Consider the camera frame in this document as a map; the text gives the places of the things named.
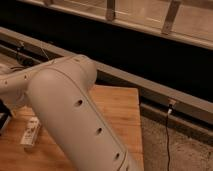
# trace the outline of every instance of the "wooden surface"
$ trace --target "wooden surface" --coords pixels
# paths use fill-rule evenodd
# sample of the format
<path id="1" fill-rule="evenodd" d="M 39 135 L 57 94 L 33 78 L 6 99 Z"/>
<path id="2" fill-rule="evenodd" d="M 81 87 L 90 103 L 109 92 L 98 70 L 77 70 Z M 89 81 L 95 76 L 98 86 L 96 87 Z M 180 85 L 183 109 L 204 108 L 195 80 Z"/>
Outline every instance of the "wooden surface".
<path id="1" fill-rule="evenodd" d="M 94 86 L 92 99 L 143 168 L 143 150 L 138 93 L 133 88 Z M 27 120 L 34 115 L 30 108 L 14 111 L 16 117 L 0 137 L 0 171 L 74 171 L 45 128 L 39 132 L 34 148 L 24 150 L 19 144 Z"/>

